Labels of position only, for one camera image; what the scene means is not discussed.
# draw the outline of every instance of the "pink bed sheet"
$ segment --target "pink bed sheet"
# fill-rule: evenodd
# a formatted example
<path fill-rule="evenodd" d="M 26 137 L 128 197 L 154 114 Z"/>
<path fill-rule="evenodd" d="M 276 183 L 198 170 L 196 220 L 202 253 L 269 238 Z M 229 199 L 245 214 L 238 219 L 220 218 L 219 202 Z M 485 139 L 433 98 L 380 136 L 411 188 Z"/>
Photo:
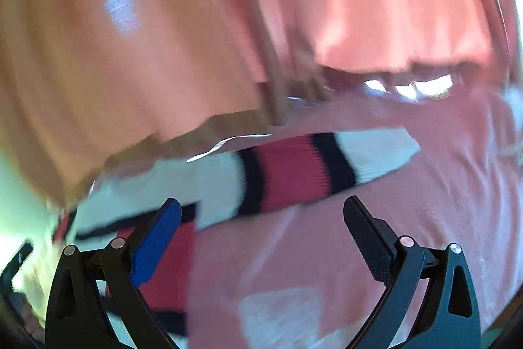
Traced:
<path fill-rule="evenodd" d="M 513 157 L 499 153 L 516 132 L 512 111 L 494 88 L 452 90 L 427 103 L 349 93 L 279 130 L 274 138 L 403 125 L 422 151 L 402 169 L 322 202 L 199 233 L 190 348 L 345 348 L 384 289 L 372 280 L 342 218 L 343 202 L 353 194 L 420 245 L 461 244 L 482 328 L 489 326 L 523 282 L 521 173 Z M 422 296 L 416 293 L 413 308 Z M 397 339 L 406 337 L 415 315 L 411 309 Z"/>

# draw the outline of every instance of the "metal pin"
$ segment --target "metal pin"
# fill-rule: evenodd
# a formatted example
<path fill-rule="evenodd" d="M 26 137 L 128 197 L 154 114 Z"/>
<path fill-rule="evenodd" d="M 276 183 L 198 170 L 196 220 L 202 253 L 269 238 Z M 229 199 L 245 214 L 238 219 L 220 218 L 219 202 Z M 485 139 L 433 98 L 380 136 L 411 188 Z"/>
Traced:
<path fill-rule="evenodd" d="M 456 244 L 456 243 L 452 243 L 450 245 L 450 249 L 456 253 L 457 255 L 459 255 L 461 252 L 462 252 L 462 249 L 461 249 L 461 246 L 459 244 Z"/>
<path fill-rule="evenodd" d="M 123 238 L 115 238 L 111 241 L 111 247 L 113 249 L 121 249 L 126 244 L 126 241 Z"/>
<path fill-rule="evenodd" d="M 65 249 L 64 249 L 64 255 L 66 256 L 71 256 L 74 252 L 76 251 L 76 247 L 75 246 L 67 246 Z"/>
<path fill-rule="evenodd" d="M 409 236 L 403 236 L 399 239 L 399 242 L 402 246 L 405 247 L 412 247 L 414 245 L 414 240 L 410 238 Z"/>

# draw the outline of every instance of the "light patch on fabric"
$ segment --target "light patch on fabric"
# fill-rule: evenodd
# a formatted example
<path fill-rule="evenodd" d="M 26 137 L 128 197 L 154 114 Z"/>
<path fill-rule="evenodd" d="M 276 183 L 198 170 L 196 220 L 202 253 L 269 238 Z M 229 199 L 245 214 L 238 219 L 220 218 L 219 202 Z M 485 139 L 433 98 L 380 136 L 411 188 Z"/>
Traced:
<path fill-rule="evenodd" d="M 238 314 L 250 349 L 306 349 L 320 336 L 322 298 L 313 287 L 257 293 Z"/>
<path fill-rule="evenodd" d="M 131 30 L 141 26 L 135 11 L 135 0 L 106 0 L 105 11 L 111 17 L 111 21 L 118 33 L 129 33 Z"/>

